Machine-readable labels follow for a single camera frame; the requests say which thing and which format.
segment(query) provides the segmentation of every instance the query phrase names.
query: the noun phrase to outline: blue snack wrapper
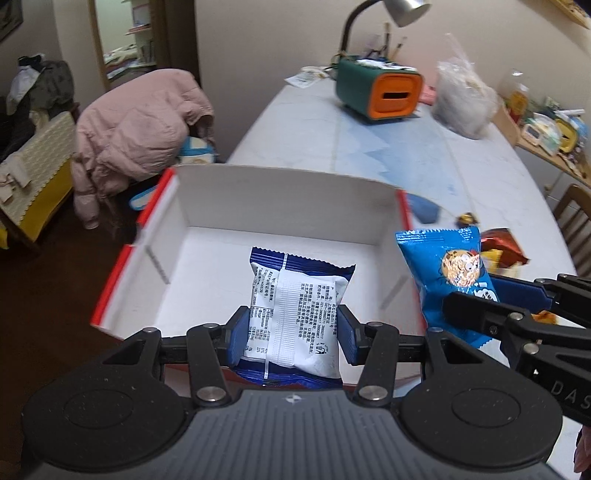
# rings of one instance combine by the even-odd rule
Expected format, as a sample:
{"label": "blue snack wrapper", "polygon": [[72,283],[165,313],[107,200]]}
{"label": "blue snack wrapper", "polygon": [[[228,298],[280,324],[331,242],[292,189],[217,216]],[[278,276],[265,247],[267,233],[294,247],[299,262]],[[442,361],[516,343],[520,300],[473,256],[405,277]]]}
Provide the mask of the blue snack wrapper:
{"label": "blue snack wrapper", "polygon": [[342,385],[336,307],[355,266],[254,247],[248,340],[234,371],[257,384]]}
{"label": "blue snack wrapper", "polygon": [[396,241],[419,289],[427,324],[447,330],[476,348],[490,340],[481,333],[449,325],[441,311],[444,297],[453,291],[498,301],[480,258],[478,228],[398,232]]}

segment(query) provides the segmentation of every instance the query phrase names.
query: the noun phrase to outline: cookie image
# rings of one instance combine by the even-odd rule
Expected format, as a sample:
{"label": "cookie image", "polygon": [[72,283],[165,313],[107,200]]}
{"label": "cookie image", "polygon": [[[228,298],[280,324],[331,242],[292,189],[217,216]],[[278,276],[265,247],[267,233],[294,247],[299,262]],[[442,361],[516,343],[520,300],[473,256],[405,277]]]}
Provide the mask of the cookie image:
{"label": "cookie image", "polygon": [[450,250],[441,261],[441,273],[456,287],[474,285],[480,276],[480,255],[474,250]]}

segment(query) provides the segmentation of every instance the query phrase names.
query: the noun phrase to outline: plastic bag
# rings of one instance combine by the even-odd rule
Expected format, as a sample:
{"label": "plastic bag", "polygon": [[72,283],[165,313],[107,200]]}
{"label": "plastic bag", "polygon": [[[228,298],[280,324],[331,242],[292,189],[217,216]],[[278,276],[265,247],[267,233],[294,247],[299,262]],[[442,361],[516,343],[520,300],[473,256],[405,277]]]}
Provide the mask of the plastic bag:
{"label": "plastic bag", "polygon": [[478,228],[398,232],[396,241],[420,292],[427,324],[447,330],[476,348],[490,340],[481,333],[449,325],[442,312],[443,299],[453,291],[499,301],[480,258]]}
{"label": "plastic bag", "polygon": [[499,96],[476,74],[455,37],[448,33],[447,38],[457,57],[437,63],[433,118],[455,133],[478,139],[500,107]]}
{"label": "plastic bag", "polygon": [[[272,362],[340,381],[336,306],[355,266],[340,268],[262,248],[252,249],[251,266],[255,278],[243,360],[264,362],[267,372]],[[276,373],[284,375],[274,378],[281,384],[301,376],[297,371]]]}

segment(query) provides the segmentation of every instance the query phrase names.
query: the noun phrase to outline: lamp shade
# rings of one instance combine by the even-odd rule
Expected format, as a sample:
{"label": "lamp shade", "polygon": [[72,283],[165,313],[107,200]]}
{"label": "lamp shade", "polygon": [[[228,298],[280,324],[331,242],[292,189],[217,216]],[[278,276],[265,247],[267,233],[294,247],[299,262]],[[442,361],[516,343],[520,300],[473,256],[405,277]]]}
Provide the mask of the lamp shade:
{"label": "lamp shade", "polygon": [[382,0],[390,17],[399,27],[406,27],[421,18],[431,4],[423,0]]}

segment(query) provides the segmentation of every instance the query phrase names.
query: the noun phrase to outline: blue gripper pad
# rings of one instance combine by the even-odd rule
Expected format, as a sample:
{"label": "blue gripper pad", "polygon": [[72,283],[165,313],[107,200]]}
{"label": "blue gripper pad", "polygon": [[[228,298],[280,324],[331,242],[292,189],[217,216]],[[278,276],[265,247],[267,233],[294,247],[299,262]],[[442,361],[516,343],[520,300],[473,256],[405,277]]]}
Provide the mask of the blue gripper pad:
{"label": "blue gripper pad", "polygon": [[228,332],[230,334],[230,342],[228,348],[228,363],[231,367],[238,364],[240,357],[244,353],[246,348],[246,342],[248,341],[248,324],[250,320],[250,309],[245,309],[242,315],[235,319],[231,318],[227,325],[229,327]]}
{"label": "blue gripper pad", "polygon": [[355,328],[348,322],[340,306],[336,309],[336,337],[343,349],[347,363],[359,365],[359,352],[355,343]]}
{"label": "blue gripper pad", "polygon": [[550,310],[552,299],[546,295],[541,284],[501,275],[490,277],[499,301],[527,309],[530,313]]}

